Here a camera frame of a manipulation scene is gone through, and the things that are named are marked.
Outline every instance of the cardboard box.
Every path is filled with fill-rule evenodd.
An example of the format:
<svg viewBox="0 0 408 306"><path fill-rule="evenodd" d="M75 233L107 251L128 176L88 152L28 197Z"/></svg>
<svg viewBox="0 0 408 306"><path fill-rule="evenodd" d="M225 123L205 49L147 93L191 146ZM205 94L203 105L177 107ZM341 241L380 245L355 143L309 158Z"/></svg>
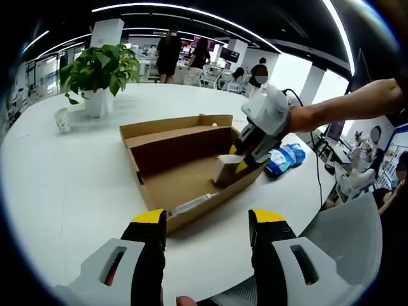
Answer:
<svg viewBox="0 0 408 306"><path fill-rule="evenodd" d="M199 115L120 127L136 184L149 210L183 205L213 196L182 214L167 218L171 233L213 210L253 183L265 164L234 177L229 186L212 182L217 157L228 154L239 132L230 115Z"/></svg>

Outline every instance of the paper cup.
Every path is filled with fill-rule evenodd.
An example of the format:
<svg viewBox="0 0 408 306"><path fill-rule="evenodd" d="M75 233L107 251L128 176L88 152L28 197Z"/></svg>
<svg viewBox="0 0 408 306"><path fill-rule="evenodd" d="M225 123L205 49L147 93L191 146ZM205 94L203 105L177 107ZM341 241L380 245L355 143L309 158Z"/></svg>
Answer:
<svg viewBox="0 0 408 306"><path fill-rule="evenodd" d="M55 113L55 122L60 133L68 133L71 129L68 121L68 109L62 108Z"/></svg>

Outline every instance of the black cable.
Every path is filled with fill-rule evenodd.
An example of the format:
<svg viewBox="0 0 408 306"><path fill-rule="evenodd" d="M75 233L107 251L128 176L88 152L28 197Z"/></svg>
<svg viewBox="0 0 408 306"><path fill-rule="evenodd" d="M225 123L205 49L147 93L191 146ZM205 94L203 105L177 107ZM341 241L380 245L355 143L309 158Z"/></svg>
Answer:
<svg viewBox="0 0 408 306"><path fill-rule="evenodd" d="M290 89L290 88L285 89L285 90L283 91L283 93L286 95L286 93L287 93L288 91L292 92L292 93L296 96L296 99L299 101L300 105L303 106L303 103L302 103L301 99L298 97L298 95L294 92L293 89ZM313 139L313 134L312 134L312 132L309 132L309 133L310 133L310 138L312 139L313 147L315 147L315 143L314 143L314 139ZM318 158L316 152L315 152L315 155L316 155L317 181L319 182L319 187L320 187L320 207L323 207L323 195L322 195L322 187L321 187L321 183L320 183L320 173L319 173L319 158Z"/></svg>

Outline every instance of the blue package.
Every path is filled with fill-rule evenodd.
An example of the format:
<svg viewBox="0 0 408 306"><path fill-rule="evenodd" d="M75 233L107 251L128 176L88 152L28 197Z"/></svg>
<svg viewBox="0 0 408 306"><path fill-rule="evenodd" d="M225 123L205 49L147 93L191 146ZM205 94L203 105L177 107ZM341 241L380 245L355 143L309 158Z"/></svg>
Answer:
<svg viewBox="0 0 408 306"><path fill-rule="evenodd" d="M298 143L285 145L271 151L270 162L265 171L271 177L278 177L287 172L290 167L296 168L305 160L305 152Z"/></svg>

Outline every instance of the potted plant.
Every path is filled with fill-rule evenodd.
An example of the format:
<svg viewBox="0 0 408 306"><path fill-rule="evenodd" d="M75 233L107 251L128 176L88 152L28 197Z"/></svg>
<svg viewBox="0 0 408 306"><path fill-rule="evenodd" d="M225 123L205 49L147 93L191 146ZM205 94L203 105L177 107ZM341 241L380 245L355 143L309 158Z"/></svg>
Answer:
<svg viewBox="0 0 408 306"><path fill-rule="evenodd" d="M74 105L68 91L80 94L85 111L91 117L108 115L119 89L126 88L128 80L139 81L140 64L136 54L125 45L104 45L84 50L70 65L60 70L61 86L65 96Z"/></svg>

